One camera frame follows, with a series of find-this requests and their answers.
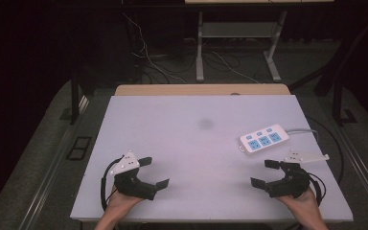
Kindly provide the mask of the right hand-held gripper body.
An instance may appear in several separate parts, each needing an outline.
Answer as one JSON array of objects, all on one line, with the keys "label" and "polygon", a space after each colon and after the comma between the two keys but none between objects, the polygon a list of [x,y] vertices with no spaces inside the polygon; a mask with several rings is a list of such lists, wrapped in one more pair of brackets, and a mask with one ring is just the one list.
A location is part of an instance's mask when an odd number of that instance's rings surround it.
[{"label": "right hand-held gripper body", "polygon": [[326,192],[326,186],[320,188],[321,179],[302,168],[303,164],[327,161],[327,154],[302,153],[291,150],[280,163],[285,176],[277,181],[266,182],[265,191],[270,197],[293,196],[298,197],[305,192],[310,185],[314,187],[317,198],[323,198]]}]

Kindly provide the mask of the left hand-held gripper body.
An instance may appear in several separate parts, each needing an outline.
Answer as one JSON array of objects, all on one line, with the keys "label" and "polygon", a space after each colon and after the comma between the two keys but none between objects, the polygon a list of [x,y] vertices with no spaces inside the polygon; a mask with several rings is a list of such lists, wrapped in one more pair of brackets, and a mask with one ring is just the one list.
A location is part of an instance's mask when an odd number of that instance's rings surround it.
[{"label": "left hand-held gripper body", "polygon": [[157,193],[156,185],[141,181],[137,175],[141,168],[138,158],[129,151],[111,167],[110,174],[114,177],[114,185],[126,196],[154,200]]}]

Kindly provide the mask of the person's left hand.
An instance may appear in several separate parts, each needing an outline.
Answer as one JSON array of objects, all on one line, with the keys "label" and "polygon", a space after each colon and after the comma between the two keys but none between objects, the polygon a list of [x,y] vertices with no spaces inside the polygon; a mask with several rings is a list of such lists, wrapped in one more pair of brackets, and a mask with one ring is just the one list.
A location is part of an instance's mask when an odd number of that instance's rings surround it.
[{"label": "person's left hand", "polygon": [[113,215],[126,215],[142,198],[123,195],[116,187],[112,188],[105,211]]}]

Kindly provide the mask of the person's right hand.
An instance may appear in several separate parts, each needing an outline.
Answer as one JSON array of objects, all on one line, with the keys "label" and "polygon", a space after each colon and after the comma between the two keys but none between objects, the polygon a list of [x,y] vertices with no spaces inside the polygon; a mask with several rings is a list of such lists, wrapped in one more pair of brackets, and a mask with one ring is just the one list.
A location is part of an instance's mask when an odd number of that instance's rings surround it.
[{"label": "person's right hand", "polygon": [[285,204],[296,218],[307,219],[321,216],[311,188],[308,188],[296,198],[291,195],[285,195],[277,197],[277,200]]}]

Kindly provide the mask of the white power strip blue sockets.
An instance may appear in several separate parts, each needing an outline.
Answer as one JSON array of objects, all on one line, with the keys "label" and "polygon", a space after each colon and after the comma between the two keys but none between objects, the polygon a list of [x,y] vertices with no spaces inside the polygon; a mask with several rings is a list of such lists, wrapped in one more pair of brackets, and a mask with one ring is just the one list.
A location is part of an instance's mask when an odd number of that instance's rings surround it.
[{"label": "white power strip blue sockets", "polygon": [[268,126],[241,136],[239,138],[240,151],[245,154],[254,154],[280,145],[288,139],[288,133],[280,125]]}]

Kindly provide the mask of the black stand leg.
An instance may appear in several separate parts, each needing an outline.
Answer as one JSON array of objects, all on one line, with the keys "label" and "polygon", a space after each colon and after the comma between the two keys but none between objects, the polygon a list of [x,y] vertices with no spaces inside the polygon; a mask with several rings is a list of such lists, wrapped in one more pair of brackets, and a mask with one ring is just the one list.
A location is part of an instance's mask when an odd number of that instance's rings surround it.
[{"label": "black stand leg", "polygon": [[344,124],[356,123],[357,119],[349,109],[342,108],[343,77],[341,72],[349,57],[344,57],[335,71],[333,83],[333,111],[332,115],[336,123],[342,127]]},{"label": "black stand leg", "polygon": [[80,91],[79,91],[79,83],[78,83],[78,73],[76,70],[72,72],[71,79],[71,122],[70,124],[73,125],[79,115],[80,115]]}]

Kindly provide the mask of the black floor frame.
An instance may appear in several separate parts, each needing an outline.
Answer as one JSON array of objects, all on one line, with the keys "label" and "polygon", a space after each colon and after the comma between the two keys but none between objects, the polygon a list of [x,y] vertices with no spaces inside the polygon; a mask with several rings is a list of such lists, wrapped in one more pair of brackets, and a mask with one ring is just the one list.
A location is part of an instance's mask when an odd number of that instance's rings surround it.
[{"label": "black floor frame", "polygon": [[66,155],[70,161],[81,161],[84,159],[92,138],[90,136],[78,136]]}]

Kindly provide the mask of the grey metal table frame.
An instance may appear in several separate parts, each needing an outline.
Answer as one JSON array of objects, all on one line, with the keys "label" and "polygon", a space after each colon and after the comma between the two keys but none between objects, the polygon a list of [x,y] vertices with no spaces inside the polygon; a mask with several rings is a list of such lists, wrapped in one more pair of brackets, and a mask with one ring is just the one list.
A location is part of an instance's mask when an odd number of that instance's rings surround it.
[{"label": "grey metal table frame", "polygon": [[274,81],[281,77],[274,62],[274,53],[280,40],[287,11],[281,11],[276,21],[270,22],[206,22],[204,13],[198,13],[195,79],[204,82],[202,44],[204,38],[269,38],[270,46],[264,51],[264,60]]}]

